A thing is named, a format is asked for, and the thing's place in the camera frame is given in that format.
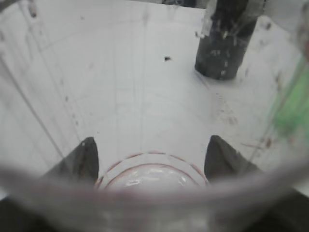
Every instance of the blurry rim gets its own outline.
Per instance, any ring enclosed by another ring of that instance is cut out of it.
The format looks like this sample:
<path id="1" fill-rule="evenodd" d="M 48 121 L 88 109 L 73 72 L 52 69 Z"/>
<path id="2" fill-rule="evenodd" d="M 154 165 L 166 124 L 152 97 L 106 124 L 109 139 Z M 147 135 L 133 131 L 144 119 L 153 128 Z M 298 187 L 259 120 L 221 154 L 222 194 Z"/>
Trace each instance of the blurry rim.
<path id="1" fill-rule="evenodd" d="M 100 177 L 96 183 L 95 183 L 95 189 L 99 189 L 103 183 L 103 181 L 105 180 L 105 178 L 108 176 L 108 174 L 114 170 L 116 167 L 119 167 L 119 165 L 121 165 L 124 161 L 126 160 L 130 160 L 130 159 L 133 159 L 133 158 L 136 158 L 138 156 L 143 156 L 143 155 L 156 155 L 156 156 L 168 156 L 170 158 L 174 158 L 182 163 L 185 163 L 186 165 L 188 165 L 189 167 L 192 168 L 192 170 L 194 170 L 196 172 L 196 174 L 198 176 L 200 176 L 202 179 L 203 179 L 203 182 L 204 182 L 204 185 L 207 185 L 208 184 L 208 180 L 206 178 L 206 176 L 204 175 L 204 173 L 194 164 L 192 163 L 188 163 L 187 161 L 185 161 L 184 159 L 182 158 L 179 158 L 175 155 L 169 155 L 169 154 L 166 154 L 164 152 L 160 152 L 160 151 L 149 151 L 149 152 L 145 152 L 145 153 L 137 153 L 137 154 L 133 154 L 133 155 L 130 155 L 126 158 L 124 158 L 123 160 L 121 161 L 118 161 L 116 163 L 114 163 L 113 165 L 110 166 L 110 168 L 105 172 L 105 174 Z M 184 170 L 181 170 L 180 168 L 177 168 L 177 167 L 174 167 L 173 165 L 169 165 L 169 164 L 165 164 L 165 163 L 160 163 L 160 162 L 157 162 L 157 163 L 152 163 L 152 162 L 146 162 L 146 163 L 143 163 L 143 164 L 138 164 L 138 165 L 134 165 L 132 167 L 129 167 L 129 168 L 125 168 L 124 170 L 122 170 L 120 173 L 118 173 L 115 177 L 113 177 L 111 180 L 109 180 L 104 189 L 108 188 L 108 186 L 114 182 L 116 179 L 120 178 L 123 173 L 131 170 L 131 169 L 134 169 L 134 168 L 137 168 L 137 167 L 141 167 L 141 166 L 144 166 L 144 165 L 165 165 L 165 166 L 168 166 L 172 169 L 175 169 L 181 173 L 183 173 L 184 175 L 188 176 L 190 179 L 192 179 L 197 185 L 200 186 L 200 184 L 192 177 L 192 175 L 190 175 L 188 172 L 185 172 Z"/>

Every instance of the black post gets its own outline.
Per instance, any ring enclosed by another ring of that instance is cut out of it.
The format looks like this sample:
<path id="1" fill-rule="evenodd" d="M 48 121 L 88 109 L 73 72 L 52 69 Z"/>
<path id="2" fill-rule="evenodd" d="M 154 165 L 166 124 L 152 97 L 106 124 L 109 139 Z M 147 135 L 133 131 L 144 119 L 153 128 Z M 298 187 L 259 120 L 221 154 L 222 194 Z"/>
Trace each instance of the black post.
<path id="1" fill-rule="evenodd" d="M 257 16 L 246 15 L 250 0 L 217 0 L 209 36 L 200 39 L 195 69 L 218 80 L 236 77 Z"/>

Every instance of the green object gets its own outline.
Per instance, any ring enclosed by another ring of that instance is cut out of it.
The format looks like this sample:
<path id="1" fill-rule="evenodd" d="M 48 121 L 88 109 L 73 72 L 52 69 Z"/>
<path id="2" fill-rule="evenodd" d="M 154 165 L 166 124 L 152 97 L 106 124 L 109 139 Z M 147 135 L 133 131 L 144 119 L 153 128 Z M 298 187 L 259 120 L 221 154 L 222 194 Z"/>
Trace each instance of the green object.
<path id="1" fill-rule="evenodd" d="M 301 58 L 290 84 L 278 96 L 272 115 L 279 136 L 289 137 L 301 128 L 309 138 L 309 65 L 305 57 Z"/>

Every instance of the scratch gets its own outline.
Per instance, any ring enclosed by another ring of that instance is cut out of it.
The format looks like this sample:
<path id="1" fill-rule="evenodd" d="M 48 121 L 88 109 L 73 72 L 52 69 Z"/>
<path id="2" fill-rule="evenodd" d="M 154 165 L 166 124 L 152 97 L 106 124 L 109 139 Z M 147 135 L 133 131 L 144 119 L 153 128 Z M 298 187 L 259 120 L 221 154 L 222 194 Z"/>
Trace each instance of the scratch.
<path id="1" fill-rule="evenodd" d="M 244 144 L 244 143 L 240 143 L 241 145 L 243 146 L 246 146 L 246 147 L 251 147 L 251 148 L 256 148 L 256 149 L 259 149 L 259 150 L 263 150 L 262 147 L 260 146 L 257 146 L 257 145 L 252 145 L 252 144 Z"/>

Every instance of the white surface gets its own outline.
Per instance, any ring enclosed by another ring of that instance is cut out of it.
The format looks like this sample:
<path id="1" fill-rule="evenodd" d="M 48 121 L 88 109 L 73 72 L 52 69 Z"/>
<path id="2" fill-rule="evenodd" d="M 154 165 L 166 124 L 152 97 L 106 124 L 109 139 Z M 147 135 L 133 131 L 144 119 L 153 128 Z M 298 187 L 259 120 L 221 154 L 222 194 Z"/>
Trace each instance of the white surface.
<path id="1" fill-rule="evenodd" d="M 306 0 L 270 0 L 265 7 L 269 16 L 285 30 L 295 32 L 301 9 Z"/>
<path id="2" fill-rule="evenodd" d="M 4 59 L 62 154 L 95 137 L 100 174 L 147 150 L 203 169 L 213 134 L 249 158 L 266 127 L 276 76 L 297 60 L 289 36 L 275 26 L 266 31 L 261 18 L 236 79 L 215 82 L 194 72 L 204 10 L 119 0 L 37 4 L 35 19 L 24 1 L 1 15 Z M 2 76 L 1 158 L 43 173 L 61 157 Z M 259 152 L 254 162 L 265 169 L 281 161 L 279 153 Z"/>

